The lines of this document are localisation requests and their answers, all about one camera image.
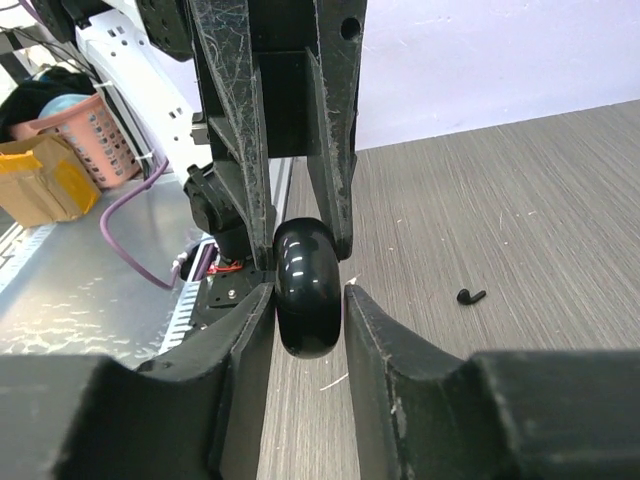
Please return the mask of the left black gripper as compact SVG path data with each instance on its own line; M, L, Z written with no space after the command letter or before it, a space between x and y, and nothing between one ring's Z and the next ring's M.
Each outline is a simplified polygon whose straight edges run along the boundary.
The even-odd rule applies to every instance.
M213 170L245 223L259 270L273 268L268 154L308 157L337 258L351 256L366 10L365 1L188 3L193 41L222 109L208 115L208 126L230 155Z

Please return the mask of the black earbud case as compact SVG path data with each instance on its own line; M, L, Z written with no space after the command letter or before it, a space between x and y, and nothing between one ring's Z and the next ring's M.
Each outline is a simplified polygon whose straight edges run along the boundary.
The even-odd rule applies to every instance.
M285 350L300 359L330 353L341 332L341 282L331 231L295 218L275 233L276 312Z

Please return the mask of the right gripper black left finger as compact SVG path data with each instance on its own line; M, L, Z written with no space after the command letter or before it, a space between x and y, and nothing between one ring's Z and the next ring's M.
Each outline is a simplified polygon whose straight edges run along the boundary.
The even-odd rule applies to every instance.
M5 479L253 479L271 364L273 287L129 369L104 355L1 359Z

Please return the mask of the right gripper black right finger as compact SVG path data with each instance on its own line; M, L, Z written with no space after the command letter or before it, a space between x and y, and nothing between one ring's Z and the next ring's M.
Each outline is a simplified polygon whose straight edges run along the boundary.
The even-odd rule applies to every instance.
M635 479L635 350L490 351L459 359L344 292L365 479Z

